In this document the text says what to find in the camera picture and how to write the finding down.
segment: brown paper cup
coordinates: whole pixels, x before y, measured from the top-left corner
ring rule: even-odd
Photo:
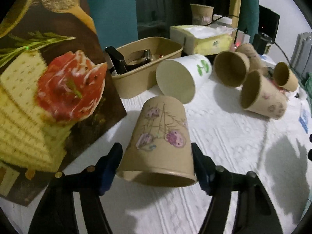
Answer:
[[[252,44],[243,44],[236,49],[236,52],[243,53],[248,56],[250,60],[249,72],[260,69],[263,75],[268,74],[268,68],[265,66]]]
[[[207,25],[213,18],[214,7],[191,3],[193,25]]]
[[[216,56],[213,65],[216,75],[225,86],[238,87],[247,77],[250,62],[242,53],[224,51]]]
[[[270,83],[260,70],[254,70],[247,76],[241,90],[241,106],[273,119],[280,119],[287,107],[286,96]]]
[[[117,175],[157,187],[196,183],[186,114],[180,101],[158,96],[145,102]]]
[[[274,69],[273,78],[276,84],[294,92],[298,88],[298,79],[285,62],[279,62]]]

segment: black cable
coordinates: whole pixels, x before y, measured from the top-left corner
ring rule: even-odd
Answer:
[[[235,16],[235,15],[227,15],[227,16],[222,16],[222,17],[219,17],[218,19],[212,21],[211,23],[209,23],[208,25],[205,25],[205,26],[209,26],[211,24],[213,24],[214,22],[220,20],[221,18],[224,18],[224,17],[236,17],[236,18],[239,18],[239,16]]]
[[[289,61],[289,59],[288,59],[286,53],[282,50],[282,48],[281,48],[275,41],[274,41],[273,43],[274,43],[274,44],[279,48],[279,50],[283,53],[283,55],[285,56],[285,58],[286,58],[288,64],[290,64],[290,61]]]

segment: brown rectangular paper bowl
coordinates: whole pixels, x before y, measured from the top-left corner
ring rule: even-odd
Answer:
[[[155,86],[157,84],[156,69],[158,64],[166,59],[181,57],[183,47],[179,43],[163,37],[149,37],[117,48],[124,57],[146,49],[151,51],[154,59],[155,56],[164,56],[125,74],[112,76],[121,98],[135,97]]]

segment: white tablecloth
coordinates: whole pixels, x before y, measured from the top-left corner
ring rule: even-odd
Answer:
[[[155,86],[137,97],[124,99],[127,116],[66,168],[65,174],[78,173],[95,164],[115,142],[120,142],[125,150],[143,103],[159,94]],[[239,94],[238,89],[226,88],[211,76],[194,100],[185,105],[191,140],[217,165],[231,172],[255,171],[271,197],[284,233],[291,233],[300,220],[312,185],[312,163],[307,160],[312,144],[298,121],[300,100],[288,103],[282,119],[269,120],[242,110]],[[0,199],[0,206],[20,233],[27,233],[42,194],[28,207]],[[210,200],[199,184],[176,189],[152,188],[118,177],[101,198],[115,234],[198,233]],[[237,194],[233,193],[225,233],[231,233],[236,200]],[[77,194],[75,207],[80,232],[84,234]]]

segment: red object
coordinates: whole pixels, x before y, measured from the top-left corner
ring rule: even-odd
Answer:
[[[63,54],[39,78],[37,103],[55,122],[84,120],[99,104],[106,71],[106,63],[95,65],[81,50]]]

